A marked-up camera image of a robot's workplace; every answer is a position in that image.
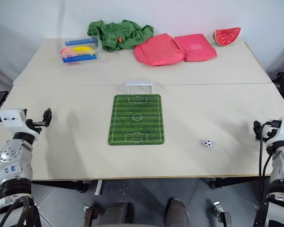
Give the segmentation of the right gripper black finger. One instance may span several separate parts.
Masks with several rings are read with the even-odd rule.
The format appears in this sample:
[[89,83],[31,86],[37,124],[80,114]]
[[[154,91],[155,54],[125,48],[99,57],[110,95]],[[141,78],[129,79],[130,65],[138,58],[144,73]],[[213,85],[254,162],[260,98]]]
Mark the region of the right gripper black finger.
[[262,124],[259,121],[253,122],[253,131],[255,133],[255,140],[260,141]]

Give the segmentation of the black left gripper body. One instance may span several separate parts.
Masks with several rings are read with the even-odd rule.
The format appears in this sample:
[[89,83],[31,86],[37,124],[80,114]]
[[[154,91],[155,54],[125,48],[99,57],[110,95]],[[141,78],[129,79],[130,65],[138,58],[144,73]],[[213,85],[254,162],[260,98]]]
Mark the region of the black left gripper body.
[[33,130],[34,132],[36,132],[37,134],[40,134],[40,132],[42,131],[42,128],[41,127],[37,127],[35,126],[35,123],[33,122],[32,119],[27,119],[26,120],[26,126]]

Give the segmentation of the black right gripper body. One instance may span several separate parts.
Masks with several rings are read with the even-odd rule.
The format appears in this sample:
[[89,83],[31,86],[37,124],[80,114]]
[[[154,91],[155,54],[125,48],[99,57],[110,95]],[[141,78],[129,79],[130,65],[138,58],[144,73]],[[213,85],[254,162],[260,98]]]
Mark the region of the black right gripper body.
[[272,139],[276,135],[276,128],[269,127],[264,125],[262,127],[262,141],[267,142],[269,139]]

